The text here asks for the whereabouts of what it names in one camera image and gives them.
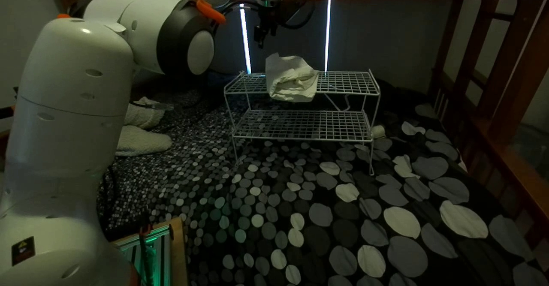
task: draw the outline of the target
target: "led light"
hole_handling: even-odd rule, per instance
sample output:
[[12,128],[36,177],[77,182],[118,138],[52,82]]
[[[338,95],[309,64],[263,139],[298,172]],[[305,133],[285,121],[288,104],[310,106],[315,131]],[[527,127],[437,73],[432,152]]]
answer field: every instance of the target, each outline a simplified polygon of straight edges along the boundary
[[250,49],[247,45],[246,15],[243,9],[241,9],[241,25],[242,25],[242,40],[244,42],[244,55],[246,57],[246,70],[247,70],[247,73],[251,73]]
[[324,46],[324,71],[328,71],[328,48],[330,46],[330,14],[332,10],[332,0],[328,0],[326,10],[326,46]]

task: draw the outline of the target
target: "folded towel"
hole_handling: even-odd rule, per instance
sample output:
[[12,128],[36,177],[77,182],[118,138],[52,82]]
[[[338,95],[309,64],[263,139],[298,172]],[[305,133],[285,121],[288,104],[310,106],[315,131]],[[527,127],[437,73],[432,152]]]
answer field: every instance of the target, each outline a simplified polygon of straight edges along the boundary
[[298,56],[270,55],[265,61],[267,91],[271,98],[287,102],[310,102],[316,94],[318,71]]
[[115,155],[135,157],[137,155],[166,151],[171,147],[170,136],[147,132],[137,126],[122,127]]
[[[158,102],[150,100],[146,97],[142,97],[135,103],[141,105],[158,104]],[[124,125],[133,125],[145,129],[153,128],[158,125],[163,116],[164,110],[155,110],[128,104]]]

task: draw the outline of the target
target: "wall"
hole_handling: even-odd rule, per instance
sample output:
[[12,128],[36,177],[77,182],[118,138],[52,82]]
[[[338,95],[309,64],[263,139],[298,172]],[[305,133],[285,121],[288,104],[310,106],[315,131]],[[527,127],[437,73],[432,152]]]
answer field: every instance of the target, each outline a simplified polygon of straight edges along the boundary
[[[473,24],[477,18],[480,7],[480,0],[464,0],[455,32],[450,44],[448,56],[446,58],[444,71],[448,76],[455,81],[455,77],[459,71],[459,65],[465,54],[465,48],[469,36],[471,35]],[[500,0],[496,12],[505,14],[513,14],[516,8],[516,0]],[[492,20],[488,35],[484,41],[482,50],[475,69],[488,76],[494,61],[500,50],[501,44],[504,41],[505,34],[509,27],[509,22],[502,20]],[[530,102],[530,106],[524,115],[523,123],[533,125],[536,128],[549,132],[549,71],[541,82],[534,98]],[[467,88],[467,97],[476,105],[482,96],[482,89],[474,83],[469,83]]]
[[[369,68],[395,86],[426,92],[450,4],[451,0],[332,0],[328,70]],[[259,18],[246,12],[252,71],[265,71],[265,58],[276,52],[301,56],[315,69],[324,70],[326,7],[327,1],[316,2],[312,19],[299,30],[279,27],[277,36],[267,36],[264,49],[253,42]],[[308,6],[292,22],[299,22],[307,12]],[[227,26],[236,34],[240,21]],[[224,44],[219,50],[225,55],[216,54],[212,66],[226,72],[245,69],[239,63],[244,56],[237,40],[227,43],[218,36],[216,42]]]
[[[41,28],[57,14],[54,0],[0,0],[0,108],[15,103],[12,87],[19,84]],[[0,120],[0,132],[10,125],[10,119]]]

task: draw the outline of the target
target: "black and white polka dot fabric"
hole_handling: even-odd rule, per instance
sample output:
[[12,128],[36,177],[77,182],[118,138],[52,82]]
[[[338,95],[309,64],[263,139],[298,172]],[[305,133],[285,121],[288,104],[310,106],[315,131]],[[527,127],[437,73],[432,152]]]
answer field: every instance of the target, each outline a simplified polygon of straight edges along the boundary
[[113,225],[143,208],[151,222],[182,218],[194,286],[548,285],[416,102],[380,110],[388,137],[373,160],[362,144],[255,140],[235,168],[224,107],[174,114],[158,127],[176,126],[170,150],[117,159]]

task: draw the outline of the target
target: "wire shelf tier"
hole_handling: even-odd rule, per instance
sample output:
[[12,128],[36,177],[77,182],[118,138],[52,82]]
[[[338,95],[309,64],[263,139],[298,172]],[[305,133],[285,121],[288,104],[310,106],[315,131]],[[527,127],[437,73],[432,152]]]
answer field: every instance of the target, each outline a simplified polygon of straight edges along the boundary
[[370,124],[362,111],[248,110],[233,137],[372,141]]
[[[320,72],[316,93],[379,95],[379,86],[371,71]],[[266,94],[263,73],[240,74],[225,88],[225,94]]]

